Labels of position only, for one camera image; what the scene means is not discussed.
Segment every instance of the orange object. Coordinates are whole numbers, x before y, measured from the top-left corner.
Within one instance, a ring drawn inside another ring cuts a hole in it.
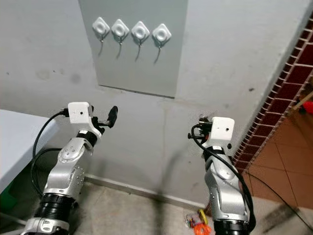
[[[211,230],[212,229],[206,224],[197,224],[194,227],[195,235],[210,235]]]

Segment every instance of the concrete floor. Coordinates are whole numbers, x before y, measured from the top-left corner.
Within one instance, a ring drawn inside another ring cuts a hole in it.
[[[21,185],[27,190],[21,191]],[[19,202],[8,214],[28,219],[37,207],[39,199],[31,188],[27,169],[15,179],[11,194]],[[257,227],[252,235],[312,234],[296,216],[263,233],[272,227],[273,220],[283,217],[274,215],[265,219],[280,205],[278,202],[254,198]],[[189,213],[193,211],[85,182],[80,197],[81,223],[75,235],[192,235],[193,231],[184,225],[184,219]],[[313,210],[301,208],[300,213],[313,224]],[[19,225],[1,219],[0,233],[18,228]]]

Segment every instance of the gray wall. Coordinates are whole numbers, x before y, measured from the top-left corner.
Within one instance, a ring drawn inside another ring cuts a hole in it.
[[[200,113],[230,117],[239,143],[309,3],[190,0],[172,100],[97,85],[78,1],[2,0],[1,108],[48,117],[71,101],[92,103],[97,115],[117,105],[89,172],[204,203],[204,164],[189,128]],[[67,119],[59,123],[50,145],[62,147],[73,133]]]
[[[170,4],[168,0],[79,2],[100,85],[166,97],[175,96],[188,0],[171,0]],[[134,42],[130,33],[122,47],[116,41],[119,39],[114,39],[111,33],[101,47],[91,27],[99,16],[111,27],[121,18],[130,30],[141,20],[151,33],[163,23],[171,31],[172,38],[163,47],[159,57],[159,45],[151,35],[144,41],[139,55],[138,42]]]

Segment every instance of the white table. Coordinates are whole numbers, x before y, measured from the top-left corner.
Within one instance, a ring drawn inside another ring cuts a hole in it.
[[[0,110],[0,193],[32,159],[33,144],[45,117]],[[55,120],[45,128],[37,152],[58,131]]]

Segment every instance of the metal hook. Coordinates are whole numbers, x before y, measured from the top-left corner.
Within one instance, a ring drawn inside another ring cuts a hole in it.
[[[142,42],[146,39],[146,34],[143,35],[143,38],[142,38],[142,39],[140,39],[140,38],[137,38],[137,39],[138,39],[138,41],[139,41],[138,46],[141,47],[141,46],[142,46]]]
[[[123,40],[125,39],[125,34],[126,34],[126,32],[124,31],[124,34],[122,35],[122,36],[118,36],[118,35],[116,35],[118,38],[119,38],[119,45],[121,46],[122,44],[123,44]]]
[[[159,43],[159,46],[158,46],[158,51],[159,51],[159,53],[161,52],[161,50],[162,50],[162,47],[164,46],[164,44],[167,42],[167,37],[165,38],[165,40],[163,41],[163,42],[161,42],[159,39],[157,39],[156,38],[156,40],[157,40],[157,42]]]
[[[103,34],[100,34],[100,38],[99,38],[99,40],[100,40],[100,42],[101,42],[101,43],[103,43],[103,41],[104,41],[104,39],[105,39],[105,37],[106,37],[106,34],[107,34],[107,30],[106,30],[106,31],[104,31],[104,33],[103,33]]]

